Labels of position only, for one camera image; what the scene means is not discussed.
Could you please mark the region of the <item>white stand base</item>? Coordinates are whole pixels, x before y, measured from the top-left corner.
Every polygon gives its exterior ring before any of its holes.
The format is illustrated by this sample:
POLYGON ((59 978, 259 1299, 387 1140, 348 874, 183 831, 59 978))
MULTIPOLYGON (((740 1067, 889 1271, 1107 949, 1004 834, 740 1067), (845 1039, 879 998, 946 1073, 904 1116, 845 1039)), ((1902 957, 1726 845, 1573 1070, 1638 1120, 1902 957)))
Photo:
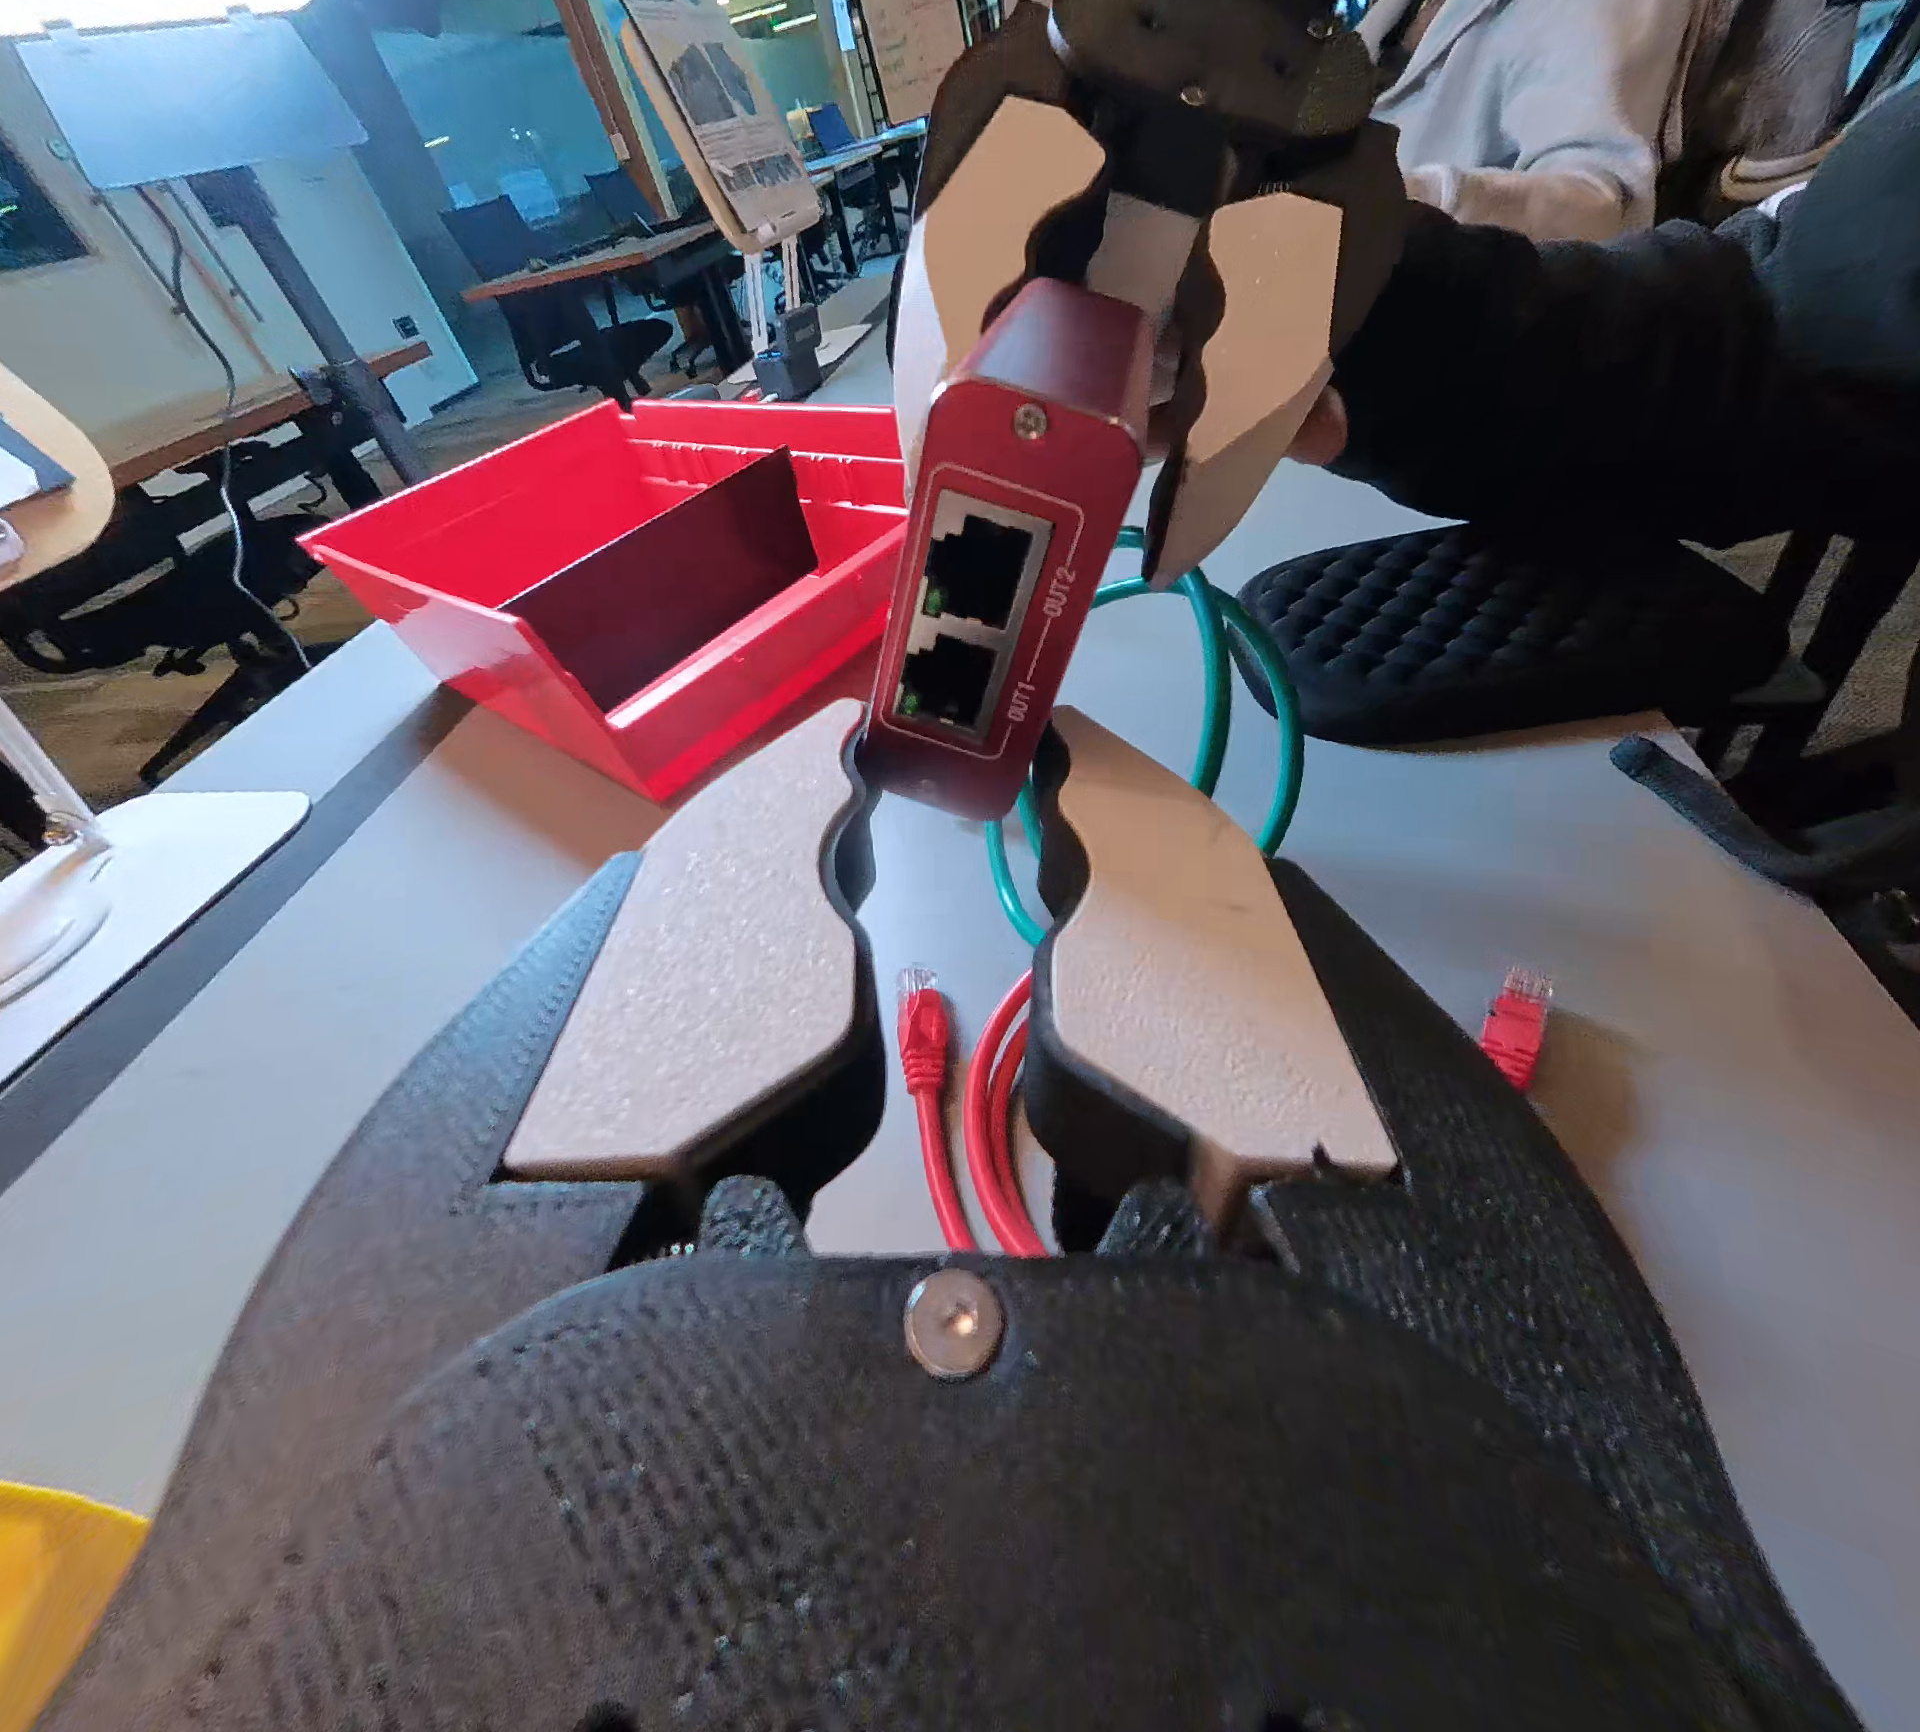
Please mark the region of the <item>white stand base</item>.
POLYGON ((291 839, 297 791, 145 793, 3 880, 3 1050, 29 1057, 291 839))

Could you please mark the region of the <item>poster stand with white legs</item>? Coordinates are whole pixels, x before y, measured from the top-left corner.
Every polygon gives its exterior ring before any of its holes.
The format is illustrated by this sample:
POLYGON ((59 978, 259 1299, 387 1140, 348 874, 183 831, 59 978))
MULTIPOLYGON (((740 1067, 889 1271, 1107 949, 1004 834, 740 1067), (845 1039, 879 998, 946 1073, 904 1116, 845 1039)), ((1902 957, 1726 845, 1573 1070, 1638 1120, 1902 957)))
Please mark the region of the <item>poster stand with white legs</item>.
POLYGON ((619 0, 622 43, 717 232, 744 256, 752 353, 772 332, 759 256, 779 252, 783 305, 800 306, 800 237, 820 195, 717 0, 619 0))

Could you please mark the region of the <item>black tabletop device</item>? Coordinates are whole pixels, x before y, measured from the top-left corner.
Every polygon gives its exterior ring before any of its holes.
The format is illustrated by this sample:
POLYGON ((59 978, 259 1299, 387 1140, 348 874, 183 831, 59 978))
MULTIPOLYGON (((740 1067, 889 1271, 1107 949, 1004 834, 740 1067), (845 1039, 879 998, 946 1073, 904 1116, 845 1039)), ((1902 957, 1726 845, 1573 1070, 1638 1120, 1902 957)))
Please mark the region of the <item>black tabletop device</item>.
POLYGON ((814 305, 790 305, 771 319, 765 347, 752 357, 752 384, 762 403, 804 403, 820 388, 820 312, 814 305))

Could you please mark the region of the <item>yellow plastic bin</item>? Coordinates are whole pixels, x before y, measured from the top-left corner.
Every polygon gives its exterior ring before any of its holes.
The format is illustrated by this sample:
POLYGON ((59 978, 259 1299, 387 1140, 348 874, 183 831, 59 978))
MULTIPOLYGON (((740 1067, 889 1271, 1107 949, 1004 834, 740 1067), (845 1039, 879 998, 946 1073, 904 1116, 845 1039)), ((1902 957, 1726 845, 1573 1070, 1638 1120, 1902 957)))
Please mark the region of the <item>yellow plastic bin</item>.
POLYGON ((33 1726, 145 1535, 145 1517, 3 1482, 3 1730, 33 1726))

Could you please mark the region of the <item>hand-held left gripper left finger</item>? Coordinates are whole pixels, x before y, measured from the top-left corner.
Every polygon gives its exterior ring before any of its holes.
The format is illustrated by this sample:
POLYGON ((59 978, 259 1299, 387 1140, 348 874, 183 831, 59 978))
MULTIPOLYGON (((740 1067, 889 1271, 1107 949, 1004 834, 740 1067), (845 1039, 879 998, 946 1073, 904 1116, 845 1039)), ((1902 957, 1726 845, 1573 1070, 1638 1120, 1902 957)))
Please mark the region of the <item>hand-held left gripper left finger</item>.
POLYGON ((876 1136, 873 796, 835 697, 695 791, 634 874, 504 1147, 513 1188, 755 1178, 806 1224, 876 1136))

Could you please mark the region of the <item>pale grey tilted panel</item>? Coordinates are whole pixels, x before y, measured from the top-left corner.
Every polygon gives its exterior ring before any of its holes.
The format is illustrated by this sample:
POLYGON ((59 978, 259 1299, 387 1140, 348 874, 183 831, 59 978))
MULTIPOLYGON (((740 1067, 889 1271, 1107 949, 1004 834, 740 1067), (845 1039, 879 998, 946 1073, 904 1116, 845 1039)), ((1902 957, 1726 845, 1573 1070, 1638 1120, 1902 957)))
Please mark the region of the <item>pale grey tilted panel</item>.
POLYGON ((187 180, 359 147, 367 129, 286 18, 14 39, 90 187, 187 180))

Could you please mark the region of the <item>red metal port box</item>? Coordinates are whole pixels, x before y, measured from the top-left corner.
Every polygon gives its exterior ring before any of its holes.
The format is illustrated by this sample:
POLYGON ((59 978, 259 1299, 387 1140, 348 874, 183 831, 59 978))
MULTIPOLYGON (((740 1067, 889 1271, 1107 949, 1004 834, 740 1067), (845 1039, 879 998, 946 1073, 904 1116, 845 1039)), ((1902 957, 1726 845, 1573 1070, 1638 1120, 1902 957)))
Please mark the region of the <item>red metal port box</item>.
POLYGON ((931 401, 858 766, 998 822, 1039 748, 1136 496, 1156 329, 1032 281, 931 401))

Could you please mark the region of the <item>wooden office desk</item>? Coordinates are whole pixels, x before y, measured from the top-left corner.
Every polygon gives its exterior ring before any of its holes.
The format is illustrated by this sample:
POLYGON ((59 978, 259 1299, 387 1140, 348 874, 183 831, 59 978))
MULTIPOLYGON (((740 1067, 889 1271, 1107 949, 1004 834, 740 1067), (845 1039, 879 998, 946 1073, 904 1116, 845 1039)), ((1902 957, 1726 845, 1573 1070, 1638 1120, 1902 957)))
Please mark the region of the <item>wooden office desk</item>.
POLYGON ((585 289, 589 295, 588 306, 594 319, 603 323, 608 306, 596 281, 612 278, 622 319, 672 319, 675 323, 672 350, 643 365, 643 377, 651 388, 648 372, 657 361, 675 361, 678 354, 682 354, 686 374, 691 374, 700 365, 703 354, 712 354, 720 372, 730 370, 744 354, 747 341, 740 311, 730 295, 736 264, 740 261, 730 244, 720 240, 713 225, 691 222, 667 229, 660 235, 623 235, 612 243, 602 243, 588 256, 571 260, 568 264, 550 264, 544 271, 523 273, 513 278, 477 278, 477 285, 463 289, 463 301, 491 305, 491 298, 498 295, 516 295, 523 289, 585 281, 585 289))

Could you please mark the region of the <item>wooden desk with black post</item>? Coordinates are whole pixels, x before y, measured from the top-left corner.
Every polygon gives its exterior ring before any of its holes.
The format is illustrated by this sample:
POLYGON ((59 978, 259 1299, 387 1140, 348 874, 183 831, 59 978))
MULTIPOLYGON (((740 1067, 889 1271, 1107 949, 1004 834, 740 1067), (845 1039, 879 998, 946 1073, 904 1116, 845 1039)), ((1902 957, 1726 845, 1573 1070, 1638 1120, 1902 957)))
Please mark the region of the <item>wooden desk with black post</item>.
POLYGON ((179 372, 138 424, 128 454, 156 457, 192 433, 238 440, 267 403, 348 401, 357 361, 384 388, 400 430, 473 386, 391 218, 348 156, 255 162, 102 198, 135 254, 179 372))

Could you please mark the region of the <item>black office chair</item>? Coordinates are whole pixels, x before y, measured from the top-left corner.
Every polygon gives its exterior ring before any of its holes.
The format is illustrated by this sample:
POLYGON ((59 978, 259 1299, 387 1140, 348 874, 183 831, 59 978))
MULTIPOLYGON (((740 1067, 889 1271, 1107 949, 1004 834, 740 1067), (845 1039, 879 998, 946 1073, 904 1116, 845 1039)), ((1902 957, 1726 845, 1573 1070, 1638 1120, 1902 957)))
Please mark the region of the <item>black office chair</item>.
MULTIPOLYGON (((453 208, 442 218, 480 281, 568 264, 602 244, 602 235, 585 244, 561 244, 553 256, 537 252, 540 237, 508 198, 453 208)), ((648 398, 643 365, 675 343, 672 319, 622 319, 612 278, 596 281, 608 320, 588 306, 585 281, 498 295, 491 305, 508 327, 523 377, 537 391, 598 391, 627 403, 648 398)))

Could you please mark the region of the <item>person's right forearm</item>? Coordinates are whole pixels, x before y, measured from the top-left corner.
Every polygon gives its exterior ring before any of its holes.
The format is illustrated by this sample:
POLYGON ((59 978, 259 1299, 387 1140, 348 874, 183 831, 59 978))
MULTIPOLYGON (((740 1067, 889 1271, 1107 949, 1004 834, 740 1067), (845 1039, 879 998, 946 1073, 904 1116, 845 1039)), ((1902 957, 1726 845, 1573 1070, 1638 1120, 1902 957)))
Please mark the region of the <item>person's right forearm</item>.
POLYGON ((1916 534, 1916 87, 1780 208, 1532 243, 1414 211, 1414 343, 1327 468, 1434 521, 1731 548, 1916 534))

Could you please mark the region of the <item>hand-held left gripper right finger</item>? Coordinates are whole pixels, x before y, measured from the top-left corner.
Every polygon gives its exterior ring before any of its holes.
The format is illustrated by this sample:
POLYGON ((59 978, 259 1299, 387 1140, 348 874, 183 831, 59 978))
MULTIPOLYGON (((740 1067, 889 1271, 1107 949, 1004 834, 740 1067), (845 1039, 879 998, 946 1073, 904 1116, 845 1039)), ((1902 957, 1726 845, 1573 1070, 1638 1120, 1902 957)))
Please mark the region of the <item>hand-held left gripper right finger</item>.
POLYGON ((1142 1185, 1229 1236, 1251 1193, 1381 1185, 1399 1153, 1253 835, 1088 711, 1032 767, 1046 931, 1024 1106, 1056 1230, 1090 1244, 1142 1185))

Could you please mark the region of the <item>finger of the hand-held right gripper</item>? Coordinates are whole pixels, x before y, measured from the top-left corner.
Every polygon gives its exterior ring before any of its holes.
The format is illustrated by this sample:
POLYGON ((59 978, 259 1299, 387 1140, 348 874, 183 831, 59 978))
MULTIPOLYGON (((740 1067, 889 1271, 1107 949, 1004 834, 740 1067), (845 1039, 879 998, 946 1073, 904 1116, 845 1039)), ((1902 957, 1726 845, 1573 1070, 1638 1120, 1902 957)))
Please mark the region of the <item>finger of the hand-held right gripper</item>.
POLYGON ((1198 353, 1204 406, 1163 461, 1146 580, 1163 590, 1249 514, 1329 374, 1340 208, 1270 192, 1208 221, 1219 319, 1198 353))
POLYGON ((904 486, 918 478, 928 413, 986 329, 998 295, 1026 278, 1043 218, 1088 192, 1101 147, 1066 111, 1004 100, 911 225, 893 306, 893 417, 904 486))

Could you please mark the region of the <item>red plastic bin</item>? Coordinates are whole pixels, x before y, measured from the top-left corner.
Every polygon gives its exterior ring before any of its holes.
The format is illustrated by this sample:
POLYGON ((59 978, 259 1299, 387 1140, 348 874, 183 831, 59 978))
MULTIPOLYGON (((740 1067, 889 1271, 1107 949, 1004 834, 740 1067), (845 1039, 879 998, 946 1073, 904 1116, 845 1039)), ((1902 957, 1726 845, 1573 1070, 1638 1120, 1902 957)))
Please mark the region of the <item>red plastic bin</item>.
POLYGON ((876 645, 893 410, 582 410, 307 534, 447 689, 667 805, 876 645))

